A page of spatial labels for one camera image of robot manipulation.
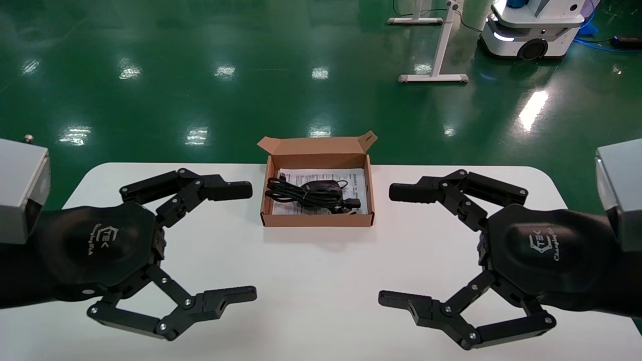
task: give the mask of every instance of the black robotic gripper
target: black robotic gripper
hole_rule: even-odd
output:
[[[473,231],[482,272],[446,302],[424,295],[380,291],[379,304],[408,310],[416,325],[442,330],[463,349],[482,348],[546,333],[556,325],[542,304],[569,311],[642,317],[642,252],[622,252],[609,218],[523,207],[528,191],[458,170],[391,184],[390,199],[441,203]],[[488,213],[468,195],[502,206]],[[520,307],[520,319],[474,327],[462,312],[488,289]]]
[[[216,320],[227,305],[254,301],[253,286],[187,293],[161,268],[163,227],[171,227],[204,200],[250,198],[249,182],[225,182],[185,168],[120,189],[116,207],[42,212],[25,245],[0,245],[0,308],[48,301],[102,299],[87,315],[122,330],[175,340],[192,324]],[[172,196],[156,209],[143,204]],[[154,282],[177,307],[162,319],[116,308]]]

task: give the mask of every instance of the green epoxy floor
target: green epoxy floor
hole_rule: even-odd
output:
[[[464,21],[481,28],[490,2],[460,0]],[[597,37],[642,35],[638,7],[602,1]],[[0,137],[49,148],[48,209],[101,163],[262,163],[263,136],[373,130],[375,164],[533,166],[569,208],[602,211],[594,151],[642,137],[642,54],[495,60],[457,20],[443,72],[471,81],[399,84],[430,69],[440,29],[393,14],[392,0],[0,0]]]

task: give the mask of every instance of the blue cable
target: blue cable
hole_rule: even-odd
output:
[[[595,3],[593,2],[593,0],[589,0],[589,1],[591,2],[591,6],[593,7],[593,12],[591,13],[591,16],[589,16],[589,20],[587,22],[585,22],[584,25],[580,26],[580,29],[582,29],[584,26],[587,26],[588,24],[590,24],[591,21],[593,20],[593,17],[595,16],[595,13],[596,13],[596,11],[595,11]],[[642,50],[618,50],[618,49],[601,48],[601,47],[599,47],[597,45],[594,45],[594,44],[589,43],[589,42],[582,41],[582,39],[577,39],[577,38],[573,39],[573,42],[576,42],[578,44],[584,45],[584,46],[586,46],[588,48],[592,48],[592,49],[610,51],[611,53],[637,53],[639,51],[642,51]]]
[[[607,49],[607,48],[600,48],[599,46],[595,46],[591,43],[581,41],[580,39],[573,39],[573,42],[576,42],[578,44],[584,45],[588,48],[593,48],[597,50],[604,50],[604,51],[610,51],[611,53],[638,53],[642,50],[618,50],[618,49]]]

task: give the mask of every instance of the paper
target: paper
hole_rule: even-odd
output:
[[[353,209],[358,215],[368,214],[368,201],[365,193],[365,175],[363,169],[281,169],[279,176],[285,177],[286,182],[301,187],[307,182],[333,179],[347,181],[343,187],[343,199],[358,198],[361,201],[359,209]],[[303,208],[298,202],[279,203],[272,206],[273,215],[329,215],[324,208]]]

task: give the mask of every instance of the cardboard box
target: cardboard box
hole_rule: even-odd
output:
[[[258,145],[270,155],[263,183],[261,220],[265,227],[370,227],[374,221],[372,172],[366,151],[377,140],[373,132],[360,137],[277,139],[264,137]],[[265,196],[268,178],[280,169],[363,168],[368,211],[366,215],[273,215],[273,200]]]

